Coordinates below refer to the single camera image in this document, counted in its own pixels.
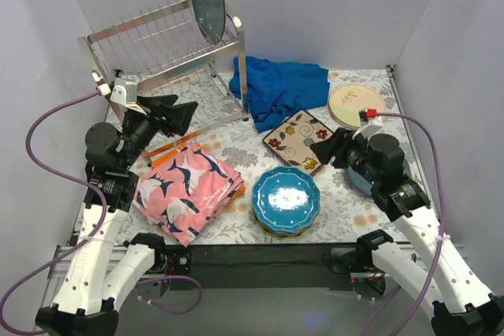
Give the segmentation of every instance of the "metal dish rack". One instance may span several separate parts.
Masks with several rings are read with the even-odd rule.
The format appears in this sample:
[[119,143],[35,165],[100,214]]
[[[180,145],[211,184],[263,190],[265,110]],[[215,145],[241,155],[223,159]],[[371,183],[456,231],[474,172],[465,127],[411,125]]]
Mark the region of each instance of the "metal dish rack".
[[[140,11],[109,28],[78,39],[97,84],[111,84],[117,75],[138,83],[143,96],[179,95],[179,103],[199,103],[189,132],[183,138],[168,139],[158,134],[147,149],[168,150],[215,127],[240,117],[248,120],[246,98],[245,43],[243,25],[226,4],[226,28],[217,44],[200,32],[192,0],[158,6],[148,13]],[[228,89],[215,69],[215,61],[237,52],[242,101]],[[117,125],[122,109],[110,103]]]

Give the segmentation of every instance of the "scalloped blue plate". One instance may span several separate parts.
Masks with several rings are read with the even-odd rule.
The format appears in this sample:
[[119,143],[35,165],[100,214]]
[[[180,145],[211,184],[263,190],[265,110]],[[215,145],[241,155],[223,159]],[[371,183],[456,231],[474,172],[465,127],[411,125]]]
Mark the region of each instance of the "scalloped blue plate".
[[295,167],[276,167],[263,173],[252,194],[259,222],[276,233],[298,233],[310,226],[320,209],[317,185]]
[[[410,165],[408,164],[406,159],[402,162],[402,166],[404,167],[404,173],[411,177]],[[366,196],[371,195],[371,184],[365,181],[365,179],[361,175],[356,173],[356,171],[354,171],[350,167],[346,169],[346,174],[348,175],[348,179],[350,179],[357,190],[359,190]]]

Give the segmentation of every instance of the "round cream plate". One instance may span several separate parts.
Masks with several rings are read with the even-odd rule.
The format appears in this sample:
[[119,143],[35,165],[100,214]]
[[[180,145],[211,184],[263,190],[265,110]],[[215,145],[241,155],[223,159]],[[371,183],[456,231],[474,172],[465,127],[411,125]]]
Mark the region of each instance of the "round cream plate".
[[361,126],[359,111],[365,108],[386,112],[384,99],[372,88],[361,84],[337,87],[329,96],[329,109],[343,126],[358,129]]

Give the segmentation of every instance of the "blue towel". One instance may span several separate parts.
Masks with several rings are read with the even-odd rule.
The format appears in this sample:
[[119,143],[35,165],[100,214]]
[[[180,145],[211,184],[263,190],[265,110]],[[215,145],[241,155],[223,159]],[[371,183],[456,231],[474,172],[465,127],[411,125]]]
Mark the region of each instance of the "blue towel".
[[[238,58],[229,89],[241,98]],[[278,127],[285,117],[301,109],[328,103],[328,70],[319,65],[295,62],[276,63],[256,57],[246,58],[247,102],[259,132]]]

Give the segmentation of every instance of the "folded pink fabric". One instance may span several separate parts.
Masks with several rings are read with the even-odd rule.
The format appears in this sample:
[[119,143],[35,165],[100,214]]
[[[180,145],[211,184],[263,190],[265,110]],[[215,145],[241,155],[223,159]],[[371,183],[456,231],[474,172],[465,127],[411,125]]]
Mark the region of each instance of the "folded pink fabric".
[[187,247],[242,184],[241,175],[229,164],[188,145],[144,176],[134,205],[150,223]]

